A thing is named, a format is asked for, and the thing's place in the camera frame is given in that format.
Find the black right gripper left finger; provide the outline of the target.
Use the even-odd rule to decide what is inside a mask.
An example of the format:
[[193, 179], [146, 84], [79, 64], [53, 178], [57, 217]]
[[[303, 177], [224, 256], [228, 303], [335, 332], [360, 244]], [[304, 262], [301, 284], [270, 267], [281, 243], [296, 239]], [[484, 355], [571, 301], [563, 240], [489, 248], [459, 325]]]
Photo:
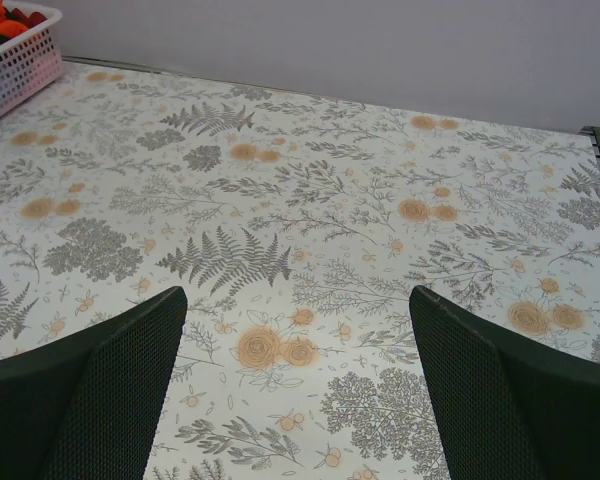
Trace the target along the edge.
[[0, 479], [140, 479], [187, 312], [171, 287], [0, 360]]

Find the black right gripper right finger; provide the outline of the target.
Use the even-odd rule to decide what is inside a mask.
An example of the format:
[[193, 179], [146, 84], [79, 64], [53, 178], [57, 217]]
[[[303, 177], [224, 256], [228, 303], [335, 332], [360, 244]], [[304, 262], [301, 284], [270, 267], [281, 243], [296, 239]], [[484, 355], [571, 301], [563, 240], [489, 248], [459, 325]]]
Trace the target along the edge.
[[599, 363], [424, 286], [409, 308], [451, 478], [600, 479]]

